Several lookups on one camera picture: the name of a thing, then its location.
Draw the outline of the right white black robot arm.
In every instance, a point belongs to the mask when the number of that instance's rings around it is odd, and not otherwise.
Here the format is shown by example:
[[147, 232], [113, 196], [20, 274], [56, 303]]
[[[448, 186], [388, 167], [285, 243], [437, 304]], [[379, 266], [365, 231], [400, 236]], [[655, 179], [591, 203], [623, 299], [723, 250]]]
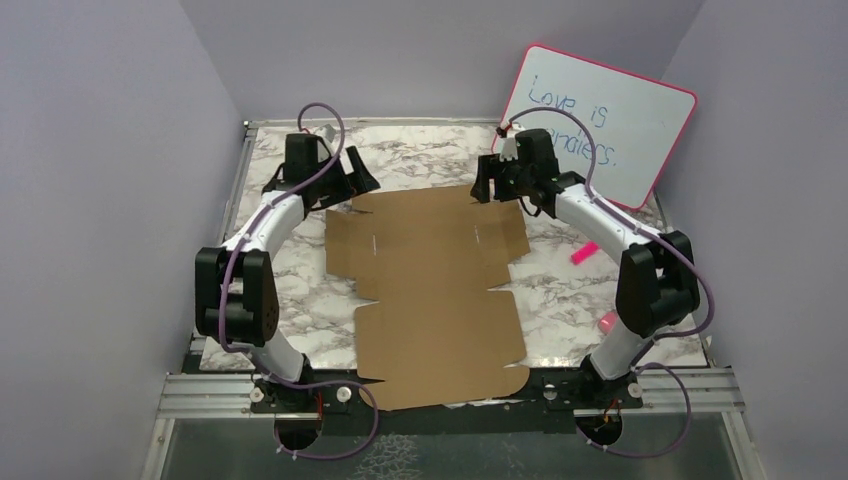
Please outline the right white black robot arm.
[[638, 223], [587, 178], [561, 172], [544, 129], [520, 131], [504, 140], [501, 152], [479, 156], [470, 195], [480, 203], [529, 200], [538, 212], [580, 230], [618, 265], [618, 320], [579, 366], [577, 393], [589, 406], [612, 399], [658, 332], [700, 305], [689, 238]]

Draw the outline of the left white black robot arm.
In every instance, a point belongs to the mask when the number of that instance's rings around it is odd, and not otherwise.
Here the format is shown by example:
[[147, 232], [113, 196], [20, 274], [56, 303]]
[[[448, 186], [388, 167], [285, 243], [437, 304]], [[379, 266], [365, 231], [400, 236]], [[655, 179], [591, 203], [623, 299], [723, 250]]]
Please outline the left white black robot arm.
[[285, 240], [312, 212], [379, 189], [358, 149], [331, 148], [321, 136], [287, 135], [285, 156], [263, 186], [246, 223], [194, 260], [195, 327], [231, 354], [241, 354], [269, 382], [285, 407], [313, 401], [311, 366], [278, 331], [280, 303], [273, 260]]

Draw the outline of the brown cardboard box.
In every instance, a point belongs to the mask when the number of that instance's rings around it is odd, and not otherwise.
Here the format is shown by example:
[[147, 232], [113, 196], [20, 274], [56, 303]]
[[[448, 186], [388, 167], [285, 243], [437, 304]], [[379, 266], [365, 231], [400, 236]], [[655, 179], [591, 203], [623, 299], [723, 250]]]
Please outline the brown cardboard box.
[[530, 250], [516, 202], [465, 185], [369, 193], [326, 215], [329, 274], [351, 279], [363, 399], [383, 411], [518, 392], [529, 379], [512, 261]]

